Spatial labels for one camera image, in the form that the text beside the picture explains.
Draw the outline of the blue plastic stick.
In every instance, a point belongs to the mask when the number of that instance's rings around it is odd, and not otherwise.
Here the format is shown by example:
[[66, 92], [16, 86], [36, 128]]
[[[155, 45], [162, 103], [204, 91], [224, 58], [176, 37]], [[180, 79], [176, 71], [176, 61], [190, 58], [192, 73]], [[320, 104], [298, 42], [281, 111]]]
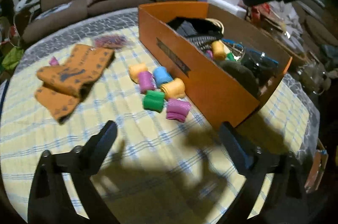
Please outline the blue plastic stick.
[[259, 60], [267, 60], [268, 62], [274, 63], [278, 66], [278, 61], [269, 58], [265, 52], [259, 52], [254, 49], [246, 48], [242, 43], [232, 41], [230, 39], [222, 38], [221, 41], [229, 47], [229, 50], [234, 51], [234, 58], [237, 61], [241, 61], [246, 54], [249, 56], [257, 56]]

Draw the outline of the orange hair roller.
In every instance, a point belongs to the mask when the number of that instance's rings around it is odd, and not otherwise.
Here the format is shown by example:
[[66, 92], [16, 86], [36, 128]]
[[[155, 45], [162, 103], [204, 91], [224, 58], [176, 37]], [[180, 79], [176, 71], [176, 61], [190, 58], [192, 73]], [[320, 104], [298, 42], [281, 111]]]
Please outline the orange hair roller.
[[174, 80], [164, 83], [160, 86], [160, 90], [164, 93], [166, 100], [181, 99], [186, 96], [185, 85], [182, 79], [175, 78]]

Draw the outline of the green hair roller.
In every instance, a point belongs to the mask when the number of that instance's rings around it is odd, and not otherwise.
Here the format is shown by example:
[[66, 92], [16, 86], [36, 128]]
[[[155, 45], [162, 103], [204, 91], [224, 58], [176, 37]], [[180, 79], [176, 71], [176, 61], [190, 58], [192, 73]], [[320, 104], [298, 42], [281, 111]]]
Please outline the green hair roller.
[[148, 90], [143, 98], [143, 108], [151, 111], [162, 112], [165, 94], [160, 91]]

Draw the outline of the magenta hair roller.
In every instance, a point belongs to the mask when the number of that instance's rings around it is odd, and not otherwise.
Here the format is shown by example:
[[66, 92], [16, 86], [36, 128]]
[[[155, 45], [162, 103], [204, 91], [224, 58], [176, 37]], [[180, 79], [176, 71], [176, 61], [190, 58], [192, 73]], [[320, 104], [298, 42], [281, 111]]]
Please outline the magenta hair roller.
[[188, 101], [170, 98], [167, 102], [166, 118], [184, 123], [190, 109], [191, 104]]

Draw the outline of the black grey headband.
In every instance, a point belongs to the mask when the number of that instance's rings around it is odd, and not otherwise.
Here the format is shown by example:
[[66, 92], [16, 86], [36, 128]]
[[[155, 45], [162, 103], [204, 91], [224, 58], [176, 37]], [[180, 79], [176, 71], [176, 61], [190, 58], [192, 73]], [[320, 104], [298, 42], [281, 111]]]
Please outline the black grey headband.
[[202, 52], [211, 50], [211, 44], [224, 36], [224, 26], [207, 19], [176, 17], [167, 25]]

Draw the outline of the white tissue box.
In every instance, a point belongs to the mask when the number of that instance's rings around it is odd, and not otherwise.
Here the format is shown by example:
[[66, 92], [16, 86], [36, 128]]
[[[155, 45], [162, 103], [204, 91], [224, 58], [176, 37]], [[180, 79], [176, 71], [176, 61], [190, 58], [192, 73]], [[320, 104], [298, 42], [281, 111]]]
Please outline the white tissue box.
[[207, 0], [208, 4], [214, 5], [224, 11], [228, 11], [229, 13], [239, 17], [241, 19], [245, 19], [246, 17], [246, 9], [239, 7], [237, 5], [232, 5], [223, 0]]

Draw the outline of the black round object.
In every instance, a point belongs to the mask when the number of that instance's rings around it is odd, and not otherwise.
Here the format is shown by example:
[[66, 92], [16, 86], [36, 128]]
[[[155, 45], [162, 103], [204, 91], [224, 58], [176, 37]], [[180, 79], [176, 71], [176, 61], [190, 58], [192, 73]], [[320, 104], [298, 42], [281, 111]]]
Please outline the black round object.
[[258, 80], [258, 85], [265, 85], [270, 78], [277, 74], [278, 66], [267, 60], [259, 60], [257, 56], [246, 54], [241, 60], [241, 64], [252, 71], [254, 77]]

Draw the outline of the spiral wooden trivet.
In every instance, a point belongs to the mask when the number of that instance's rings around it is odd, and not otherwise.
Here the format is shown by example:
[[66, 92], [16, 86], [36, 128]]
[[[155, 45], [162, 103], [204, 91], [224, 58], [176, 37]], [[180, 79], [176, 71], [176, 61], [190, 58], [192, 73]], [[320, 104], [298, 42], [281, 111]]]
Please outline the spiral wooden trivet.
[[217, 19], [212, 19], [212, 18], [206, 18], [205, 20], [210, 21], [213, 23], [215, 26], [219, 27], [221, 29], [221, 33], [224, 34], [224, 25]]

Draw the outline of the orange cardboard box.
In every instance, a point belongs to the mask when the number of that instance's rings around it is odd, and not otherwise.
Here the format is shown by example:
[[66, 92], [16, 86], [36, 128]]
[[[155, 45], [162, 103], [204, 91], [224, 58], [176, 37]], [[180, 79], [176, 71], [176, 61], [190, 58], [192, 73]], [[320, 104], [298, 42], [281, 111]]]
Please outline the orange cardboard box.
[[[206, 17], [219, 20], [224, 37], [278, 62], [276, 75], [262, 93], [254, 97], [201, 51], [188, 42], [168, 22], [176, 17]], [[139, 39], [161, 66], [186, 87], [185, 93], [214, 129], [223, 121], [237, 127], [260, 109], [287, 73], [292, 57], [253, 24], [214, 5], [197, 1], [171, 1], [139, 5]]]

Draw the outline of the orange patterned cloth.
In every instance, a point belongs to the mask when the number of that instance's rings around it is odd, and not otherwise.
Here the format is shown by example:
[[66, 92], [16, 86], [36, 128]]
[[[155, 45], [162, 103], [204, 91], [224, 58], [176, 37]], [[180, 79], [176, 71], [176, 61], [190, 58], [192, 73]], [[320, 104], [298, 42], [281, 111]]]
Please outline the orange patterned cloth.
[[42, 67], [35, 98], [53, 119], [62, 123], [85, 99], [95, 82], [114, 59], [114, 50], [76, 44], [64, 64]]

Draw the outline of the yellow checkered tablecloth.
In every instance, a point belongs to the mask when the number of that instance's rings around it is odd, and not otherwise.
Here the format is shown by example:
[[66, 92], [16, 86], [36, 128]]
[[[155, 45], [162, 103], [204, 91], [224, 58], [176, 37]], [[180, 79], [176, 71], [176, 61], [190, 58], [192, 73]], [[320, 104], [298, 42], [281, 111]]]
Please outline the yellow checkered tablecloth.
[[29, 192], [43, 151], [58, 154], [83, 145], [108, 120], [118, 135], [101, 171], [97, 191], [122, 223], [216, 223], [245, 182], [204, 116], [192, 107], [185, 122], [143, 108], [131, 64], [157, 62], [139, 41], [137, 27], [120, 30], [129, 45], [64, 123], [35, 99], [38, 69], [49, 56], [21, 64], [8, 89], [1, 116], [1, 173], [17, 213], [27, 217]]

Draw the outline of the green compass disc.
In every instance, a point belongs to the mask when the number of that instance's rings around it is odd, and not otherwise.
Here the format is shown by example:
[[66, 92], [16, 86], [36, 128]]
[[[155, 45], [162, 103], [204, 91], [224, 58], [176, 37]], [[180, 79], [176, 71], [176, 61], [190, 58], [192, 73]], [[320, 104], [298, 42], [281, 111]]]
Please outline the green compass disc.
[[251, 70], [243, 66], [241, 63], [224, 60], [218, 65], [230, 76], [236, 79], [241, 86], [244, 87], [252, 96], [257, 97], [259, 93], [258, 83]]

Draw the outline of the purple bead bag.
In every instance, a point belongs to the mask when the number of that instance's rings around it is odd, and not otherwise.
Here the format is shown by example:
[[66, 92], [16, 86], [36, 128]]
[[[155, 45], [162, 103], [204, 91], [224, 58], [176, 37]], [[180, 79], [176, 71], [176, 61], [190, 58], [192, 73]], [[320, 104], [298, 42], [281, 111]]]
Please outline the purple bead bag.
[[97, 48], [123, 49], [131, 47], [133, 43], [124, 35], [102, 35], [94, 38], [93, 45]]

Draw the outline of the small pink roller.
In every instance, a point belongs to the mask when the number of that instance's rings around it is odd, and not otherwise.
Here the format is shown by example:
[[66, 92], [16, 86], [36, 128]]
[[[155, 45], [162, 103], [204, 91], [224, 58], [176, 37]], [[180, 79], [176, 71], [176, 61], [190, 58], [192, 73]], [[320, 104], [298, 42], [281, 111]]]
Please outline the small pink roller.
[[50, 66], [58, 66], [59, 65], [59, 61], [53, 56], [50, 61], [49, 61], [49, 65]]

